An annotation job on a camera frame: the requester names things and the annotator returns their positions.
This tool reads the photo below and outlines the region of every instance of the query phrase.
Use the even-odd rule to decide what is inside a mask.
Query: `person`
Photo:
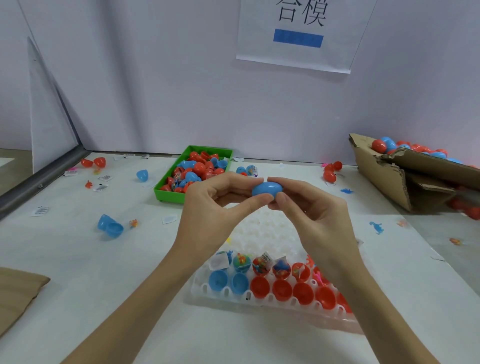
[[[177,237],[165,258],[62,363],[132,363],[190,276],[215,254],[238,223],[265,205],[283,211],[293,223],[306,252],[348,301],[380,363],[437,363],[363,264],[346,201],[307,182],[268,180],[283,187],[275,200],[270,194],[252,196],[252,188],[262,178],[233,172],[192,184]],[[237,205],[224,208],[229,203]]]

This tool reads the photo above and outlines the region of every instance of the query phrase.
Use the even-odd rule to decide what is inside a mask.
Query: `chinese character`
[[[323,24],[320,22],[320,19],[325,19],[325,17],[321,17],[320,15],[325,15],[325,10],[327,8],[327,5],[328,4],[326,0],[320,0],[320,1],[308,0],[308,4],[302,13],[302,14],[305,14],[305,21],[303,23],[306,25],[309,25],[314,23],[315,21],[318,21],[318,24],[320,24],[320,26],[323,26]],[[307,23],[308,18],[314,18],[314,19],[311,22]]]
[[[280,19],[279,21],[281,21],[282,19],[286,19],[286,20],[290,20],[290,22],[293,22],[293,16],[295,15],[295,11],[297,11],[295,9],[296,6],[301,6],[301,3],[300,1],[298,0],[280,0],[278,3],[276,3],[277,5],[278,4],[287,4],[287,5],[292,5],[290,7],[287,7],[287,8],[284,8],[282,6],[282,10],[280,10]]]

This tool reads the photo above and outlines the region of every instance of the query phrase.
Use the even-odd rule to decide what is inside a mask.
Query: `right arm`
[[[269,208],[293,223],[307,253],[348,301],[378,361],[438,363],[363,264],[346,201],[307,182],[268,180],[284,189]]]

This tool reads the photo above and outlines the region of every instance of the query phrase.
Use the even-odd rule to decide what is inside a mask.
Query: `green tray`
[[[231,149],[223,149],[223,148],[213,148],[211,146],[188,146],[180,157],[173,163],[173,165],[168,169],[167,173],[162,177],[162,179],[156,184],[154,187],[155,197],[158,201],[168,201],[168,202],[175,202],[177,204],[183,204],[185,202],[185,194],[181,194],[179,192],[168,192],[168,191],[161,191],[159,190],[165,184],[167,177],[172,175],[173,170],[177,167],[181,161],[186,160],[191,152],[197,152],[200,154],[202,151],[207,152],[209,155],[218,154],[218,158],[224,159],[225,157],[228,158],[228,164],[225,168],[225,172],[228,171],[230,168],[230,164],[232,163],[232,155],[233,150]]]

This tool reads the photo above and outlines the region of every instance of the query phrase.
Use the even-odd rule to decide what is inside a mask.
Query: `white egg tray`
[[[244,219],[235,228],[229,241],[221,247],[220,251],[222,250],[233,250],[232,257],[235,257],[237,252],[240,252],[244,255],[250,256],[252,260],[262,255],[264,252],[268,252],[273,259],[286,256],[290,265],[297,262],[306,263],[307,259],[307,253],[303,249],[297,231],[292,223],[282,212],[272,211],[266,207],[261,208]],[[233,263],[226,272],[228,274],[227,286],[224,287],[222,291],[214,291],[208,285],[208,278],[212,273],[209,269],[208,262],[200,267],[195,273],[191,288],[191,293],[194,299],[195,297],[207,297],[215,300],[241,303],[250,306],[271,306],[321,315],[332,319],[357,322],[355,316],[347,313],[344,307],[338,303],[332,310],[325,310],[320,302],[315,299],[309,305],[301,305],[293,296],[285,302],[278,301],[272,293],[272,285],[276,280],[272,271],[265,276],[270,283],[270,293],[265,298],[256,298],[251,290],[247,290],[242,295],[234,294],[230,288],[231,279],[236,273],[233,268]],[[255,277],[252,267],[250,267],[245,274],[248,277],[249,282]],[[297,283],[295,277],[292,275],[290,275],[286,281],[290,283],[292,287]],[[312,273],[305,283],[309,284],[315,293],[318,284],[312,278]],[[328,287],[337,297],[338,290],[331,283]]]

